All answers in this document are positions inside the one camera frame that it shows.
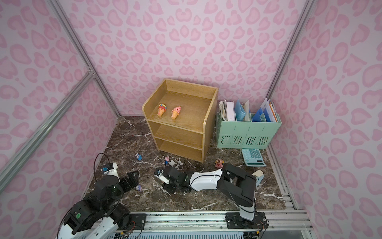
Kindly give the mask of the pink ice cream cone toy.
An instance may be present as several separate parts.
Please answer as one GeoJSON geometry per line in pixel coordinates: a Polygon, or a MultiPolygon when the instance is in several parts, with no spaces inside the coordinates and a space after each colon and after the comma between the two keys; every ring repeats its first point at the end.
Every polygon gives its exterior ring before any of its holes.
{"type": "Polygon", "coordinates": [[[171,113],[171,119],[172,120],[175,120],[179,115],[180,115],[180,112],[181,112],[181,106],[178,106],[178,107],[175,107],[174,109],[172,109],[171,113]]]}

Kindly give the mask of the sprinkled ice cream cone toy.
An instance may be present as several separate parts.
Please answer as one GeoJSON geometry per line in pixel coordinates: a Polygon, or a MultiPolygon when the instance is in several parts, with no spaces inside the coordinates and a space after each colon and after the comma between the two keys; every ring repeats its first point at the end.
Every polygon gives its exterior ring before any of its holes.
{"type": "Polygon", "coordinates": [[[164,104],[160,104],[158,107],[157,116],[162,117],[162,115],[166,112],[167,107],[164,104]]]}

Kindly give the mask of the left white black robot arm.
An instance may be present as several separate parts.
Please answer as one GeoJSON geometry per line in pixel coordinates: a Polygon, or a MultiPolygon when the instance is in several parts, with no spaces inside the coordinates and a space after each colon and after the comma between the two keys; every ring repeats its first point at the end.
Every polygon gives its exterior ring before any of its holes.
{"type": "Polygon", "coordinates": [[[64,216],[58,239],[75,239],[86,236],[87,239],[106,239],[118,229],[123,233],[142,230],[139,221],[122,204],[124,193],[139,184],[139,171],[127,173],[123,178],[115,174],[104,175],[95,183],[93,192],[74,206],[64,216]]]}

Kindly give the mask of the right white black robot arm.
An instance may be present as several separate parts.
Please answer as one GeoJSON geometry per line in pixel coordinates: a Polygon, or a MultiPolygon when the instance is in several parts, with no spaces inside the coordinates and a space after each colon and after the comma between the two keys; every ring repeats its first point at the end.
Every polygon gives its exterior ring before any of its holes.
{"type": "Polygon", "coordinates": [[[218,190],[234,202],[240,217],[247,221],[255,219],[255,190],[264,177],[260,170],[250,174],[232,164],[215,171],[188,174],[166,166],[156,168],[154,176],[163,182],[163,189],[170,194],[218,190]]]}

